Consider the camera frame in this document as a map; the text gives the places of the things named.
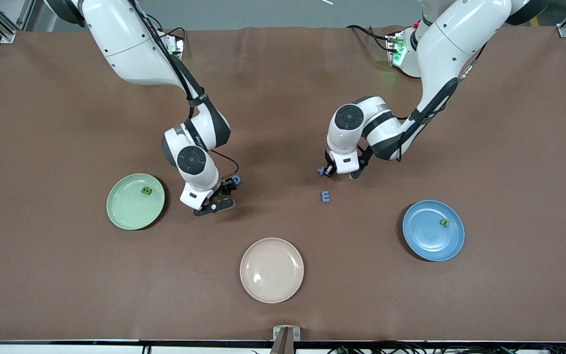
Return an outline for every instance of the brown tabletop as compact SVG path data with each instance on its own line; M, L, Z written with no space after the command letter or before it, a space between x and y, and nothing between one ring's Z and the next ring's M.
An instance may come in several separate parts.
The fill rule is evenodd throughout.
M1 47L0 340L254 340L295 324L305 340L566 341L566 39L553 28L501 29L403 161L373 159L357 181L316 173L333 112L380 95L402 116L421 95L370 38L200 31L184 62L231 123L219 150L242 168L237 206L200 219L160 148L187 114L180 89L121 80L87 33ZM167 186L143 231L106 215L131 173ZM404 212L424 199L460 213L453 260L405 246ZM305 262L281 304L240 283L264 237Z

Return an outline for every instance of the floor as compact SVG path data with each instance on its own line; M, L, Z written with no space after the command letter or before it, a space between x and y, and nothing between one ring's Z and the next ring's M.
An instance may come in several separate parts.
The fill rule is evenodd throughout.
M537 16L541 26L552 26L566 16L566 0L553 3ZM141 0L143 9L165 28L231 30L244 27L345 27L351 24L383 27L410 25L420 18L414 0ZM51 17L41 4L34 28L54 31L87 31Z

